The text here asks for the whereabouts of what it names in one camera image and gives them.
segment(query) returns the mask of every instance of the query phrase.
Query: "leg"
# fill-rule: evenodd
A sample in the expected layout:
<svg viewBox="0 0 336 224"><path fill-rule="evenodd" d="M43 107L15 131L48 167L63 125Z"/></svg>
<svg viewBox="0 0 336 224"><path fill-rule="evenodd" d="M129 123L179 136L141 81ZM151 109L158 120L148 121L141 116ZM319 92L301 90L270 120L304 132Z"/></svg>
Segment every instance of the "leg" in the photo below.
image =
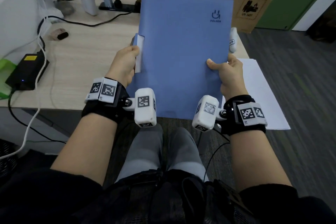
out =
<svg viewBox="0 0 336 224"><path fill-rule="evenodd" d="M161 166L162 127L141 128L128 150L125 163L115 182L149 169Z"/></svg>
<svg viewBox="0 0 336 224"><path fill-rule="evenodd" d="M185 128L176 129L169 137L167 170L180 169L204 178L205 168L191 134Z"/></svg>

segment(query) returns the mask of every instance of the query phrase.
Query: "person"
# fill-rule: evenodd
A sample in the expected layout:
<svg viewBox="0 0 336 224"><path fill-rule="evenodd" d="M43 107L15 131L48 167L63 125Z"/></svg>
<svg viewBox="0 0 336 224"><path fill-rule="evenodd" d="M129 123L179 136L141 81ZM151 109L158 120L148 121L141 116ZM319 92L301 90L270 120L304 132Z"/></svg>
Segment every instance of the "person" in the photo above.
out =
<svg viewBox="0 0 336 224"><path fill-rule="evenodd" d="M124 87L132 81L137 46L117 52L107 78ZM219 72L226 100L247 96L243 66L208 67ZM298 197L260 129L230 136L238 193L215 180L203 182L205 168L190 133L169 137L166 170L162 128L140 129L116 183L102 185L117 129L105 116L89 113L50 169L17 175L0 191L1 223L335 223L330 208L315 197Z"/></svg>

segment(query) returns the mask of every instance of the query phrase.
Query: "black power adapter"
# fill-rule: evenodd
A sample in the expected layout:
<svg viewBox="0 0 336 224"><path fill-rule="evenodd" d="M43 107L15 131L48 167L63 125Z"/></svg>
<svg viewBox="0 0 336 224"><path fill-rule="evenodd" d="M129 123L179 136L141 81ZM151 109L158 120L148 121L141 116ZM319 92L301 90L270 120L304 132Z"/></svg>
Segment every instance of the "black power adapter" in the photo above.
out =
<svg viewBox="0 0 336 224"><path fill-rule="evenodd" d="M44 54L42 51L36 54L26 54L7 78L6 84L14 90L34 90L36 77L43 67L43 64ZM40 81L48 64L49 61L47 60L38 81Z"/></svg>

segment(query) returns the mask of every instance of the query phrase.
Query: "hand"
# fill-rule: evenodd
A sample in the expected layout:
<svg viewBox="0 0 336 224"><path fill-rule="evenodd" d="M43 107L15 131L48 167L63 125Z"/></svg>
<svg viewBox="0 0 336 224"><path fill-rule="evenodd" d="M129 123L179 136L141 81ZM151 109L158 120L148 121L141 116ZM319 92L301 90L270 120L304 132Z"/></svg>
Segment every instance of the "hand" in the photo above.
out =
<svg viewBox="0 0 336 224"><path fill-rule="evenodd" d="M220 91L228 101L230 98L239 95L248 95L243 78L243 63L229 53L229 63L216 64L211 59L207 60L207 65L212 70L218 70L222 81Z"/></svg>
<svg viewBox="0 0 336 224"><path fill-rule="evenodd" d="M105 77L120 82L126 88L132 82L135 57L138 56L139 51L136 45L118 51Z"/></svg>

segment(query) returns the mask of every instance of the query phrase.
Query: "wooden desk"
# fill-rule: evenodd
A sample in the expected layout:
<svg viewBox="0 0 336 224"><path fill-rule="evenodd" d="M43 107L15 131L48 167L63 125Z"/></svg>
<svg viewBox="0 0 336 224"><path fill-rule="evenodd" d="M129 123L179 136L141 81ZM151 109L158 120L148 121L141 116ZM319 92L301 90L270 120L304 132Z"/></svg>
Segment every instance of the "wooden desk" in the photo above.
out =
<svg viewBox="0 0 336 224"><path fill-rule="evenodd" d="M135 3L135 0L122 1ZM99 10L99 14L93 17L83 11L80 0L72 1L72 4L76 12L66 18L71 21L96 24L119 14ZM61 41L46 41L50 64L38 86L41 108L82 110L92 80L103 77L116 52L131 43L132 37L138 32L139 20L140 14L129 14L96 28L68 23L53 24L51 30L65 28L69 37ZM248 58L240 39L235 55ZM7 101L0 101L0 106L7 106ZM35 90L15 93L12 106L37 108Z"/></svg>

